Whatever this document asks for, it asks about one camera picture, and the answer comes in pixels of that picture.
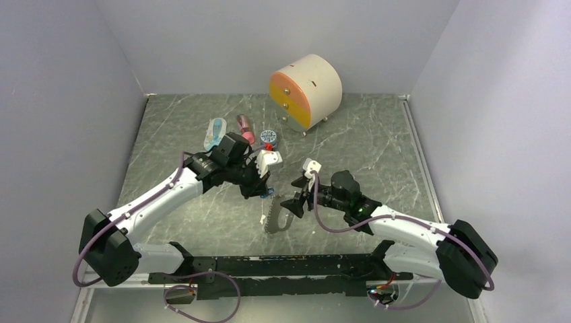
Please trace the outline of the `blue plastic key tag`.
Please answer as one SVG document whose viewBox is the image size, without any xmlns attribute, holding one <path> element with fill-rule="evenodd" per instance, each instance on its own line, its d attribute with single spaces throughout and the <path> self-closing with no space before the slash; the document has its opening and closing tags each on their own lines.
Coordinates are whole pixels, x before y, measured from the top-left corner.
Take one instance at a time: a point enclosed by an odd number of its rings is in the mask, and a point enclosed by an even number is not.
<svg viewBox="0 0 571 323">
<path fill-rule="evenodd" d="M 271 196 L 274 192 L 275 192 L 274 188 L 273 188 L 273 187 L 269 187 L 268 190 L 267 190 L 267 192 L 266 192 L 265 194 L 262 194 L 262 195 L 261 195 L 261 198 L 262 198 L 262 199 L 265 199 L 265 198 Z"/>
</svg>

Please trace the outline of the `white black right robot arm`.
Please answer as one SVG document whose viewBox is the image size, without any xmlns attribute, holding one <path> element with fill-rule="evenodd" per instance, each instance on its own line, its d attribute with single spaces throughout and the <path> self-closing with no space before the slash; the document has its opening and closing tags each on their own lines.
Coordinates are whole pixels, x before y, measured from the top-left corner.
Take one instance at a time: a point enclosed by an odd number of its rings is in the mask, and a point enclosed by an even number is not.
<svg viewBox="0 0 571 323">
<path fill-rule="evenodd" d="M 280 205 L 295 216 L 312 211 L 328 232 L 358 231 L 381 239 L 370 261 L 376 278 L 417 274 L 440 280 L 469 299 L 495 289 L 492 273 L 498 257 L 470 223 L 435 223 L 398 212 L 364 195 L 347 170 L 334 173 L 329 185 L 322 185 L 318 172 L 311 171 L 292 186 L 300 192 Z M 347 227 L 325 226 L 318 213 L 321 208 L 343 212 Z"/>
</svg>

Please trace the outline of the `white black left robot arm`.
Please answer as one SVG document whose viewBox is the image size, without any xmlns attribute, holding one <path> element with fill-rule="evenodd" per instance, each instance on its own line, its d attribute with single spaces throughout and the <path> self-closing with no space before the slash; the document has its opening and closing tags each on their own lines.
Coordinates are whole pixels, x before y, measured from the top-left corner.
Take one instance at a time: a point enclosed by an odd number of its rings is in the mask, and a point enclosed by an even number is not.
<svg viewBox="0 0 571 323">
<path fill-rule="evenodd" d="M 208 151 L 183 151 L 167 179 L 122 207 L 86 216 L 73 282 L 115 287 L 139 273 L 158 273 L 177 283 L 197 276 L 193 255 L 179 243 L 142 244 L 141 237 L 181 205 L 225 182 L 237 185 L 245 199 L 267 194 L 270 167 L 282 161 L 278 151 L 253 149 L 236 133 Z"/>
</svg>

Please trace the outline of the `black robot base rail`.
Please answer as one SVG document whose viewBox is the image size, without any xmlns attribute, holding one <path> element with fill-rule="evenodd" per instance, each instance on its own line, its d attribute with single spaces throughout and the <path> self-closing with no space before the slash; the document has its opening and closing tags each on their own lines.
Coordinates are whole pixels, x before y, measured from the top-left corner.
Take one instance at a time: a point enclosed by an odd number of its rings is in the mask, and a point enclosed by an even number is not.
<svg viewBox="0 0 571 323">
<path fill-rule="evenodd" d="M 174 274 L 149 274 L 151 285 L 192 285 L 199 300 L 281 295 L 343 294 L 364 296 L 385 283 L 394 287 L 412 280 L 411 273 L 393 273 L 373 254 L 280 256 L 196 256 Z"/>
</svg>

